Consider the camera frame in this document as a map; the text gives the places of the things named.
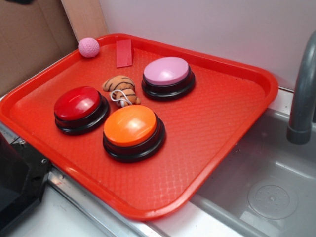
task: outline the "white wall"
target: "white wall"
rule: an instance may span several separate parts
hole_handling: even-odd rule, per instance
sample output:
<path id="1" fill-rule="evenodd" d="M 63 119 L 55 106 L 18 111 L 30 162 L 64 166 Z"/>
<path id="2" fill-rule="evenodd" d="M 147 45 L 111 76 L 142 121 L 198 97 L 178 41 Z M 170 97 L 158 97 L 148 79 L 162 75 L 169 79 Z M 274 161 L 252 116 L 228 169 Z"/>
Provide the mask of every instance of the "white wall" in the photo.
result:
<path id="1" fill-rule="evenodd" d="M 316 30 L 315 0 L 100 0 L 110 33 L 127 33 L 258 66 L 294 89 Z"/>

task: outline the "red tray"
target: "red tray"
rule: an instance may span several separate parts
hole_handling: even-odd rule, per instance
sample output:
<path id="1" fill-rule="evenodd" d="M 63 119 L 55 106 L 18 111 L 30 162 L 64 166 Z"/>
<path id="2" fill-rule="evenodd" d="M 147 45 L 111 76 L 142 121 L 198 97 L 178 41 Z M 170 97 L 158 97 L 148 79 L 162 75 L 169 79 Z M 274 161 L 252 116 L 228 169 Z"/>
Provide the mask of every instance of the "red tray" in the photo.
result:
<path id="1" fill-rule="evenodd" d="M 116 41 L 124 39 L 132 39 L 133 65 L 116 68 Z M 0 119 L 129 218 L 154 219 L 184 205 L 277 95 L 276 79 L 260 68 L 125 34 L 98 42 L 97 57 L 83 58 L 76 50 L 9 93 L 0 103 Z M 181 99 L 153 101 L 142 93 L 143 70 L 165 56 L 185 59 L 196 86 Z M 79 86 L 96 88 L 110 102 L 111 113 L 117 110 L 102 90 L 102 83 L 116 75 L 134 80 L 142 105 L 165 125 L 165 144 L 145 161 L 111 159 L 103 148 L 102 126 L 79 136 L 64 135 L 55 126 L 56 100 Z"/>

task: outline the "white string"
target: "white string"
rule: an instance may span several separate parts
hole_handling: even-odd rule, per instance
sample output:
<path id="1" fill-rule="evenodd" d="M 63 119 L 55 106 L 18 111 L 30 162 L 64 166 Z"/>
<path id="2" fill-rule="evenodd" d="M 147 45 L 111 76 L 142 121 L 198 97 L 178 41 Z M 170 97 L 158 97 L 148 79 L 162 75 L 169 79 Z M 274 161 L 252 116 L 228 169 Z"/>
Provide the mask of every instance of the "white string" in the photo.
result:
<path id="1" fill-rule="evenodd" d="M 121 92 L 121 93 L 123 94 L 123 96 L 125 97 L 125 99 L 124 99 L 124 98 L 119 98 L 119 99 L 113 98 L 113 94 L 114 94 L 115 92 Z M 123 91 L 121 91 L 121 90 L 114 90 L 114 91 L 112 91 L 111 94 L 110 94 L 110 98 L 111 98 L 111 100 L 117 102 L 118 104 L 120 103 L 120 101 L 125 101 L 125 102 L 128 103 L 129 105 L 132 105 L 132 104 L 133 104 L 132 102 L 130 102 L 130 100 L 129 100 L 128 97 L 125 95 L 125 93 L 124 93 Z"/>

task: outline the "button top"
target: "button top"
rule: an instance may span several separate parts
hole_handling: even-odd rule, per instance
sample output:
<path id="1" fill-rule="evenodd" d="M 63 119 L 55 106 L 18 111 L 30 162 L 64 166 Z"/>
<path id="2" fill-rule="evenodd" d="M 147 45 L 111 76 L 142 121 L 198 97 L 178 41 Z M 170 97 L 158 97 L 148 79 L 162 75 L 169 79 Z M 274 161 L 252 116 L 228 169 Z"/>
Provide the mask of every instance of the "button top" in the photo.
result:
<path id="1" fill-rule="evenodd" d="M 104 134 L 112 144 L 130 147 L 150 138 L 156 126 L 156 115 L 151 109 L 142 105 L 131 105 L 108 117 L 104 124 Z"/>
<path id="2" fill-rule="evenodd" d="M 178 57 L 157 59 L 146 66 L 144 76 L 153 85 L 172 85 L 183 80 L 189 73 L 187 61 Z"/>
<path id="3" fill-rule="evenodd" d="M 100 103 L 96 89 L 83 86 L 66 92 L 55 103 L 55 115 L 64 121 L 74 121 L 90 115 Z"/>

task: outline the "tray rim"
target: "tray rim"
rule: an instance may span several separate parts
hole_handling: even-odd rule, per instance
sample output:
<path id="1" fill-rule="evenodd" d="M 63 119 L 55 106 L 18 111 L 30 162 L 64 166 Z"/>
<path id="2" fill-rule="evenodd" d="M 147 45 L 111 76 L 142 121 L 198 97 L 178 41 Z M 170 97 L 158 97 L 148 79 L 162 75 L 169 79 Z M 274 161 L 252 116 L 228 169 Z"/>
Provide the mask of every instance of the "tray rim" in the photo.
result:
<path id="1" fill-rule="evenodd" d="M 139 48 L 139 49 L 146 49 L 146 47 L 150 45 L 155 45 L 154 51 L 158 55 L 161 56 L 168 56 L 163 55 L 158 52 L 159 48 L 164 48 L 166 51 L 169 52 L 176 52 L 177 55 L 173 56 L 179 56 L 185 58 L 194 57 L 196 61 L 203 61 L 204 64 L 198 66 L 206 67 L 208 68 L 209 61 L 212 62 L 212 64 L 216 64 L 220 66 L 219 69 L 215 70 L 218 72 L 222 72 L 221 70 L 224 70 L 226 67 L 238 67 L 238 70 L 240 70 L 239 74 L 245 72 L 251 72 L 252 74 L 255 73 L 258 75 L 258 79 L 254 79 L 255 83 L 259 84 L 262 88 L 264 85 L 265 88 L 265 98 L 263 102 L 248 116 L 247 119 L 244 120 L 243 124 L 239 127 L 239 129 L 233 134 L 224 146 L 215 154 L 215 156 L 211 159 L 211 161 L 208 163 L 208 165 L 201 171 L 201 173 L 193 180 L 193 182 L 181 193 L 181 195 L 170 204 L 157 208 L 155 210 L 139 210 L 135 209 L 132 206 L 128 205 L 122 205 L 122 203 L 128 204 L 125 201 L 121 200 L 119 197 L 117 197 L 115 194 L 113 194 L 110 190 L 105 190 L 103 188 L 100 188 L 95 182 L 88 179 L 86 175 L 83 175 L 80 172 L 74 172 L 71 167 L 74 165 L 67 161 L 65 162 L 66 170 L 62 169 L 64 172 L 66 172 L 68 175 L 70 175 L 73 179 L 75 179 L 77 182 L 79 182 L 81 185 L 89 189 L 92 193 L 96 195 L 96 193 L 101 200 L 112 200 L 109 204 L 112 208 L 117 210 L 122 215 L 137 219 L 137 220 L 152 220 L 156 219 L 158 217 L 165 216 L 166 214 L 170 214 L 177 209 L 179 209 L 181 206 L 183 206 L 186 202 L 189 201 L 189 199 L 194 195 L 196 190 L 203 184 L 203 182 L 208 178 L 208 176 L 212 173 L 212 171 L 220 164 L 220 162 L 225 158 L 225 156 L 230 152 L 230 150 L 233 148 L 232 143 L 235 143 L 236 140 L 240 140 L 242 136 L 248 131 L 248 129 L 255 123 L 255 121 L 261 116 L 261 114 L 266 110 L 268 105 L 276 98 L 277 92 L 278 92 L 278 83 L 275 77 L 268 71 L 251 66 L 248 64 L 223 59 L 220 57 L 207 55 L 200 52 L 195 52 L 188 49 L 183 49 L 176 46 L 171 46 L 165 43 L 144 39 L 128 34 L 109 34 L 102 37 L 97 38 L 97 41 L 100 43 L 100 45 L 105 44 L 111 44 L 115 43 L 117 40 L 124 40 L 124 39 L 132 39 L 133 41 L 133 47 Z M 16 134 L 21 136 L 23 139 L 25 139 L 27 142 L 29 142 L 31 145 L 33 145 L 36 149 L 38 149 L 41 153 L 43 153 L 45 156 L 49 158 L 49 156 L 54 155 L 53 149 L 50 149 L 44 145 L 41 144 L 40 141 L 37 140 L 37 138 L 32 137 L 32 135 L 25 130 L 20 124 L 16 124 L 13 120 L 10 119 L 10 105 L 16 103 L 19 99 L 22 99 L 27 94 L 31 93 L 34 89 L 38 88 L 42 84 L 46 83 L 51 78 L 51 73 L 58 74 L 59 72 L 63 71 L 64 68 L 67 68 L 69 65 L 72 65 L 73 62 L 80 59 L 81 55 L 76 49 L 74 52 L 70 53 L 69 55 L 65 56 L 61 60 L 57 61 L 56 63 L 52 64 L 50 67 L 46 68 L 42 72 L 38 73 L 25 83 L 21 84 L 11 92 L 9 92 L 1 101 L 0 101 L 0 121 L 3 122 L 4 125 L 6 125 L 8 128 L 13 130 Z"/>

